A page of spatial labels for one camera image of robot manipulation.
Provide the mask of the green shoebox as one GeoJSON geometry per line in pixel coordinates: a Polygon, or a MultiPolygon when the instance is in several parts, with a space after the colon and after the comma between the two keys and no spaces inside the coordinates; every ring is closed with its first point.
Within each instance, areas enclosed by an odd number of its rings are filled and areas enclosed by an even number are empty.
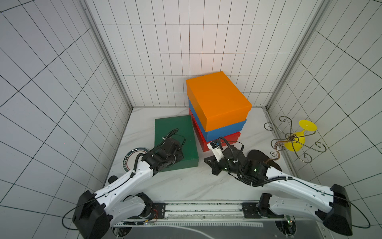
{"type": "Polygon", "coordinates": [[[184,158],[173,166],[163,169],[162,172],[199,166],[199,156],[194,135],[193,121],[190,115],[155,119],[155,146],[161,143],[163,138],[176,128],[178,129],[178,132],[172,135],[171,138],[177,140],[180,144],[186,140],[182,147],[184,158]]]}

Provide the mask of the blue shoebox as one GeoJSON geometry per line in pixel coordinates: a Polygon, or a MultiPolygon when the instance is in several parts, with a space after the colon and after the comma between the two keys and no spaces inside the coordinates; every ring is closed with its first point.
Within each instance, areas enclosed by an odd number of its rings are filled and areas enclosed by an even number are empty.
{"type": "Polygon", "coordinates": [[[242,122],[238,122],[235,124],[224,126],[224,127],[221,127],[221,128],[215,129],[215,130],[205,131],[203,126],[202,126],[202,123],[199,120],[198,115],[196,114],[196,111],[193,108],[192,103],[190,101],[189,101],[189,110],[190,110],[191,115],[194,117],[194,120],[196,121],[197,128],[200,130],[201,135],[203,136],[203,138],[206,142],[216,140],[220,136],[228,136],[228,135],[240,132],[243,129],[243,127],[247,121],[247,120],[244,120],[242,122]]]}

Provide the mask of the orange shoebox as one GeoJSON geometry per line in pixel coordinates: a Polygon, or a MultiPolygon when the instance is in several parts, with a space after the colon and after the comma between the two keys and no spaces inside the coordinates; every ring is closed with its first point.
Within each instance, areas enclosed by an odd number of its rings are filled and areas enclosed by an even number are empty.
{"type": "Polygon", "coordinates": [[[186,80],[187,95],[205,131],[246,120],[252,104],[224,72],[186,80]]]}

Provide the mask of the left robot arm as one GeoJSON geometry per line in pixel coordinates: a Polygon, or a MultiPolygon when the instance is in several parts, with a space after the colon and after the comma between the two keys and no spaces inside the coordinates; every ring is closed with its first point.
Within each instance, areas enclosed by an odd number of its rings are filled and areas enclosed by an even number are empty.
{"type": "Polygon", "coordinates": [[[183,143],[171,137],[147,153],[136,156],[133,169],[95,193],[84,192],[78,199],[72,222],[84,239],[100,239],[110,227],[132,217],[148,221],[152,200],[144,193],[133,194],[143,182],[183,158],[183,143]]]}

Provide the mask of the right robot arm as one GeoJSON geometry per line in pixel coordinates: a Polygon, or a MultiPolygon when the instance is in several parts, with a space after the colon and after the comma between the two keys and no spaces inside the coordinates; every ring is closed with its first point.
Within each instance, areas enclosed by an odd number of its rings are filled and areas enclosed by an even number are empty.
{"type": "Polygon", "coordinates": [[[266,163],[269,157],[259,150],[252,150],[247,156],[233,145],[226,149],[215,144],[208,145],[213,156],[204,159],[214,175],[225,171],[251,187],[267,187],[289,194],[282,198],[263,193],[260,200],[251,205],[245,203],[244,212],[248,218],[283,218],[301,216],[321,222],[327,229],[352,236],[351,203],[346,189],[334,184],[331,187],[306,182],[283,173],[266,163]]]}

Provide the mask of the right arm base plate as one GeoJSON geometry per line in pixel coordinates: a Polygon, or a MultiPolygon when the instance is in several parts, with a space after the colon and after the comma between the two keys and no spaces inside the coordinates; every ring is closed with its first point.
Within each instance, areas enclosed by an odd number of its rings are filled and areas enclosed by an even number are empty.
{"type": "Polygon", "coordinates": [[[268,216],[257,207],[258,202],[243,202],[242,212],[245,219],[266,219],[268,216]]]}

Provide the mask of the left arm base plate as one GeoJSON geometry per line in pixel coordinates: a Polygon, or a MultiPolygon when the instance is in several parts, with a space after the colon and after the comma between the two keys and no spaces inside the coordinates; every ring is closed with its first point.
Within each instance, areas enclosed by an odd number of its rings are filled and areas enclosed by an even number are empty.
{"type": "Polygon", "coordinates": [[[141,214],[139,216],[131,217],[130,219],[136,219],[144,222],[148,222],[151,220],[164,219],[166,212],[166,204],[165,203],[153,203],[150,208],[149,214],[145,216],[145,214],[141,214]]]}

